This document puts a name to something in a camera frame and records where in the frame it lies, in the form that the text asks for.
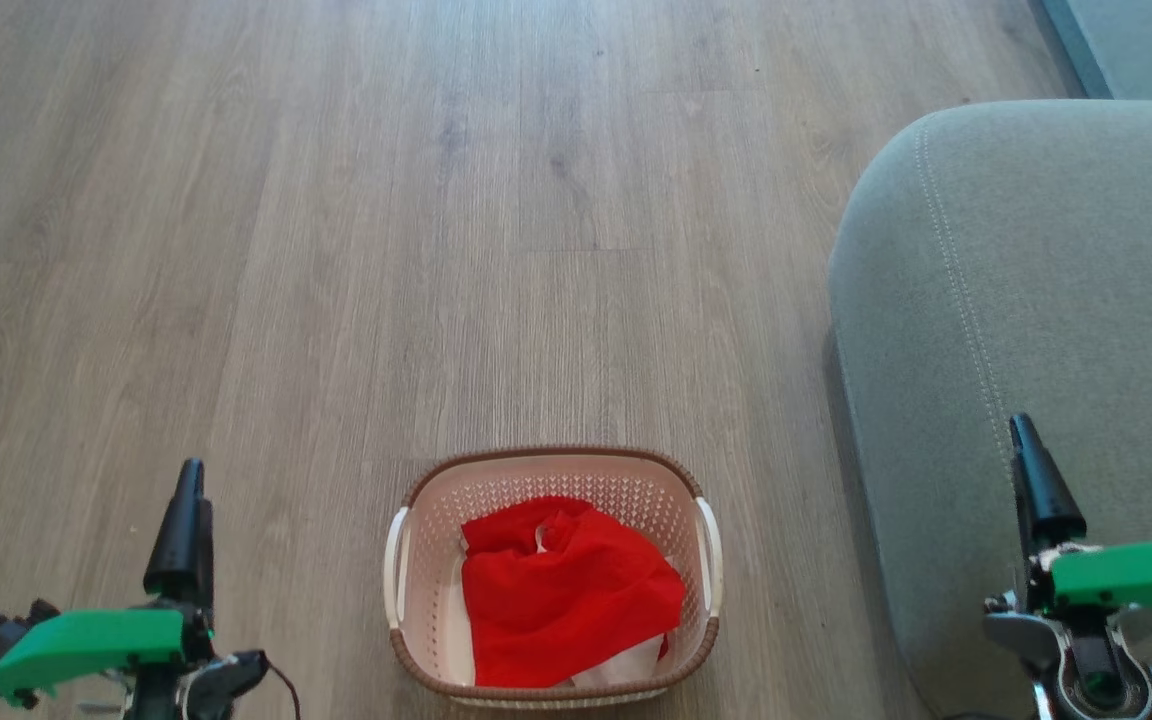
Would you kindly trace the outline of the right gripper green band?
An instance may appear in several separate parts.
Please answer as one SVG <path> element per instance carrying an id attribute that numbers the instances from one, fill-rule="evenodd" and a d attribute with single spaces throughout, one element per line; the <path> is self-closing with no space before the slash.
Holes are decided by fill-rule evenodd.
<path id="1" fill-rule="evenodd" d="M 1009 432 L 1023 555 L 1036 556 L 1060 544 L 1083 541 L 1087 523 L 1034 420 L 1026 414 L 1011 415 Z M 1049 561 L 1049 577 L 1056 602 L 1152 609 L 1152 543 L 1062 553 Z"/>

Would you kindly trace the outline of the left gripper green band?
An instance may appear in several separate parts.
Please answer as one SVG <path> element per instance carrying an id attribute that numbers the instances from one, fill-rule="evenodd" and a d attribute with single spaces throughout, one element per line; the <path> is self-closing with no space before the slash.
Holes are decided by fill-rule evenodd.
<path id="1" fill-rule="evenodd" d="M 157 530 L 143 591 L 174 602 L 214 606 L 214 521 L 205 497 L 205 465 L 188 457 L 180 467 Z M 0 696 L 54 697 L 60 685 L 105 670 L 177 667 L 185 660 L 185 620 L 177 611 L 71 611 L 41 621 L 0 657 Z"/>

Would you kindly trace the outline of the red cloth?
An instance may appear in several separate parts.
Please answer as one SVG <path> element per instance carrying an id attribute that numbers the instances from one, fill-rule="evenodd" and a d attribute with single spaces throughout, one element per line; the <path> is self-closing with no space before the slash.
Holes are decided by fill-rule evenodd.
<path id="1" fill-rule="evenodd" d="M 581 670 L 681 623 L 685 584 L 675 566 L 579 498 L 531 498 L 467 521 L 461 533 L 477 685 L 571 685 Z"/>

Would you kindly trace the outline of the grey fabric sofa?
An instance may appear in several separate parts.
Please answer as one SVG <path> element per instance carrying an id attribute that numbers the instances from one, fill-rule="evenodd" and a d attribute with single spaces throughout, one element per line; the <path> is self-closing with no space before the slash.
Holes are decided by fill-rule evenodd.
<path id="1" fill-rule="evenodd" d="M 1021 575 L 1009 419 L 1096 544 L 1152 541 L 1152 101 L 937 111 L 892 138 L 828 262 L 882 601 L 933 717 L 1026 717 L 980 628 Z"/>

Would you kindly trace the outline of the beige plastic laundry basket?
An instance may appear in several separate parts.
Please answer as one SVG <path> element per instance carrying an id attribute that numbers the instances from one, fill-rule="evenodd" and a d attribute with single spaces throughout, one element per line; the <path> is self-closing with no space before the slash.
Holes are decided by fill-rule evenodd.
<path id="1" fill-rule="evenodd" d="M 511 689 L 473 683 L 460 588 L 461 525 L 535 497 L 576 497 L 639 530 L 685 584 L 679 629 L 653 679 L 602 688 Z M 594 445 L 497 448 L 449 457 L 415 484 L 391 521 L 382 598 L 397 664 L 445 700 L 509 711 L 567 711 L 644 702 L 708 660 L 723 606 L 717 515 L 692 475 L 654 450 Z"/>

